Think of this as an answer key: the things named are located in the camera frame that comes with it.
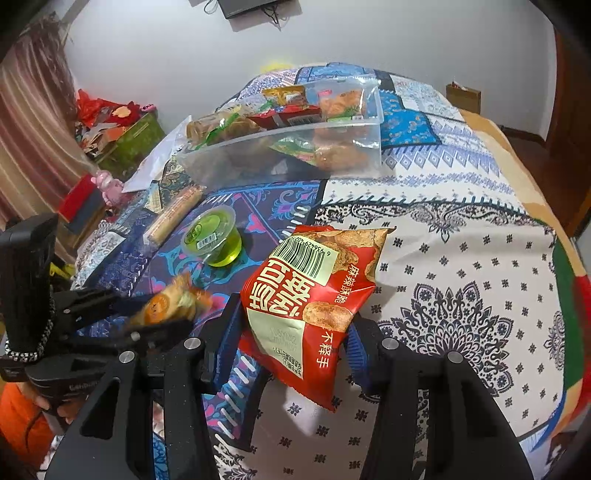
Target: jelly cup lid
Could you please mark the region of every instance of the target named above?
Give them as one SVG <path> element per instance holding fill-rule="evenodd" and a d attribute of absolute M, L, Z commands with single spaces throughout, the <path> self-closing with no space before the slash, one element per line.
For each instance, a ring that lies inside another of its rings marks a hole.
<path fill-rule="evenodd" d="M 199 215 L 183 236 L 181 246 L 199 257 L 207 257 L 228 238 L 236 225 L 236 212 L 228 205 Z"/>

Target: wooden floor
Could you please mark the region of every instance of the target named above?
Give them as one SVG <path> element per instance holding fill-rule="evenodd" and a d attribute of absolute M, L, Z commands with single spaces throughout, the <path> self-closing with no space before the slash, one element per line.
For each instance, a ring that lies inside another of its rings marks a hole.
<path fill-rule="evenodd" d="M 572 188 L 573 183 L 588 179 L 574 179 L 570 172 L 560 168 L 559 163 L 550 160 L 542 145 L 520 138 L 508 138 L 525 168 L 535 178 L 552 211 L 566 229 L 566 224 L 583 201 L 583 197 L 577 194 L 580 189 Z"/>

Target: barcode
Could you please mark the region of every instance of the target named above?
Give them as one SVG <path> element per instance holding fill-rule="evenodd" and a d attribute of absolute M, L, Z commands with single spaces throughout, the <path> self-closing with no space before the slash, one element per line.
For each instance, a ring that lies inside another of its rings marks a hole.
<path fill-rule="evenodd" d="M 197 242 L 197 249 L 206 247 L 216 240 L 217 240 L 217 235 L 216 235 L 216 232 L 214 232 L 211 235 L 205 237 L 203 240 L 200 240 L 199 242 Z"/>
<path fill-rule="evenodd" d="M 326 251 L 311 240 L 296 235 L 279 245 L 272 256 L 314 280 L 320 272 Z"/>
<path fill-rule="evenodd" d="M 317 124 L 321 121 L 320 115 L 305 115 L 305 116 L 295 116 L 293 118 L 288 118 L 287 122 L 292 126 L 296 125 L 308 125 L 308 124 Z"/>

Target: metal screw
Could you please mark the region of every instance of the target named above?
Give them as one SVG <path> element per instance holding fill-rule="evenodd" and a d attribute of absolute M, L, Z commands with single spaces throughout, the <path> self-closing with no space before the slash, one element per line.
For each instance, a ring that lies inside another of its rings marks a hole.
<path fill-rule="evenodd" d="M 384 340 L 382 340 L 382 346 L 386 350 L 396 350 L 399 345 L 400 344 L 398 343 L 398 340 L 396 340 L 395 338 L 387 337 Z"/>
<path fill-rule="evenodd" d="M 447 359 L 453 364 L 461 364 L 464 357 L 460 352 L 449 352 L 447 354 Z"/>
<path fill-rule="evenodd" d="M 190 337 L 184 341 L 183 345 L 187 350 L 194 350 L 201 345 L 201 340 L 197 337 Z"/>
<path fill-rule="evenodd" d="M 123 352 L 121 355 L 119 355 L 119 362 L 121 362 L 122 364 L 128 364 L 134 358 L 135 358 L 135 353 L 133 353 L 130 350 L 127 350 L 126 352 Z"/>

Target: green jelly cup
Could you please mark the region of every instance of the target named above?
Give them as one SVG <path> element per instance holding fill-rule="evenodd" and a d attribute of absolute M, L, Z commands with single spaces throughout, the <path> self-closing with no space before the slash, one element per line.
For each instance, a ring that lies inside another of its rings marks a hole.
<path fill-rule="evenodd" d="M 181 240 L 181 250 L 211 267 L 225 267 L 236 260 L 242 238 L 236 228 L 236 212 L 228 205 L 211 208 L 199 215 Z"/>

